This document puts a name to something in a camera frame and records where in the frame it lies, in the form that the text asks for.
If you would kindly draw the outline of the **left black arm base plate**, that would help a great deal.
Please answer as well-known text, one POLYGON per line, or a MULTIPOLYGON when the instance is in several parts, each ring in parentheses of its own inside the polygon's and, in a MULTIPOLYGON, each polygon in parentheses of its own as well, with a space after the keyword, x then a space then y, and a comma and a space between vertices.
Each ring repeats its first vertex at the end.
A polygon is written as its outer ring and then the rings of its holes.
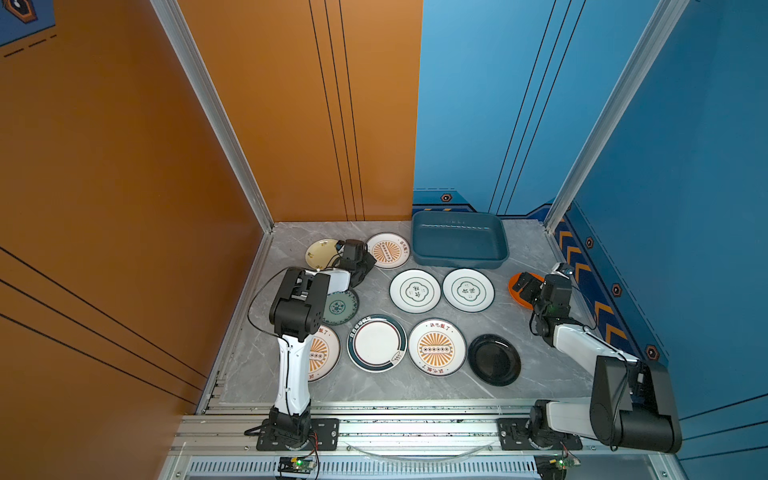
POLYGON ((304 439, 289 435, 269 420, 261 425, 256 442, 256 449, 263 452, 274 451, 335 451, 339 439, 339 420, 337 418, 312 418, 308 435, 304 439))

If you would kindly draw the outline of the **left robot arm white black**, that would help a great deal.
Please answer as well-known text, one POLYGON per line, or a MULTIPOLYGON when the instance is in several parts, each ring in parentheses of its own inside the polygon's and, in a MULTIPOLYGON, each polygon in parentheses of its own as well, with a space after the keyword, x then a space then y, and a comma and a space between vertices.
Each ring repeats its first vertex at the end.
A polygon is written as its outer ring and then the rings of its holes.
POLYGON ((340 255, 319 270, 287 268, 269 310, 279 345, 279 384, 260 437, 267 444, 300 449, 310 440, 310 350, 324 320, 328 296, 359 285, 375 266, 367 245, 338 243, 340 255))

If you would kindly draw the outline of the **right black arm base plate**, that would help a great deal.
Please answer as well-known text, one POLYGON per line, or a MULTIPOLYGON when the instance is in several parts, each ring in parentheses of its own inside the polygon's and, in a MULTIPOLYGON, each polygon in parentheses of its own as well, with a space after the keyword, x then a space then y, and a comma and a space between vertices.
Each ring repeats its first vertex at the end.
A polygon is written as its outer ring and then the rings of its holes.
POLYGON ((533 432, 529 419, 500 418, 496 421, 501 449, 512 450, 569 450, 583 449, 581 439, 573 434, 540 430, 533 432))

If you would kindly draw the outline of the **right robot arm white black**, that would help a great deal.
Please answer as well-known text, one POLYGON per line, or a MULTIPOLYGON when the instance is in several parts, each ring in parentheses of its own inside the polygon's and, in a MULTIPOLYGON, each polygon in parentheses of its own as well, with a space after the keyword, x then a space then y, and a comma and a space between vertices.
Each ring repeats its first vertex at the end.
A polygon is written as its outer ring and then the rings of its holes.
POLYGON ((526 425, 534 446, 547 449, 578 437, 612 450, 680 451, 683 434, 665 366, 610 345, 572 318, 572 282, 563 273, 519 273, 508 288, 515 301, 530 307, 531 333, 592 375, 584 402, 535 402, 526 425))

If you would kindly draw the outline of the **white orange sunburst plate back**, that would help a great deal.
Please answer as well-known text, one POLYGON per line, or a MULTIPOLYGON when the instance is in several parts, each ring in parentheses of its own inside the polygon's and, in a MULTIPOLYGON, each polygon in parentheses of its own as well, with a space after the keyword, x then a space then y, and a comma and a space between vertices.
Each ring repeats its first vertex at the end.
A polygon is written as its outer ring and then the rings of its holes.
POLYGON ((411 256, 407 240, 392 232, 381 232, 367 240, 368 252, 376 260, 375 266, 394 269, 404 265, 411 256))

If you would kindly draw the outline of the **white plate black emblem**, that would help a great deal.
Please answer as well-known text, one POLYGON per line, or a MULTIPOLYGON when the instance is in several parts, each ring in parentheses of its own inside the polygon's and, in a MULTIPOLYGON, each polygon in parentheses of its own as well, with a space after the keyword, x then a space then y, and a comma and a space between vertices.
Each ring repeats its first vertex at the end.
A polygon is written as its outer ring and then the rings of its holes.
POLYGON ((389 286, 393 304, 410 314, 426 313, 437 306, 442 291, 437 279, 421 269, 410 269, 397 274, 389 286))
POLYGON ((495 289, 489 278, 467 268, 448 273, 442 282, 442 292, 450 305, 466 313, 482 312, 495 299, 495 289))

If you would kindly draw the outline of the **cream yellow floral plate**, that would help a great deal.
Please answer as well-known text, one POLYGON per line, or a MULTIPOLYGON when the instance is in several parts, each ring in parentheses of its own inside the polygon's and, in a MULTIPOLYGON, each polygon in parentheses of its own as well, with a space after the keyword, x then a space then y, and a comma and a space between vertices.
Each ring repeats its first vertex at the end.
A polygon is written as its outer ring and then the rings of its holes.
POLYGON ((321 239, 311 244, 305 252, 305 261, 310 269, 332 268, 341 258, 344 242, 337 239, 321 239))

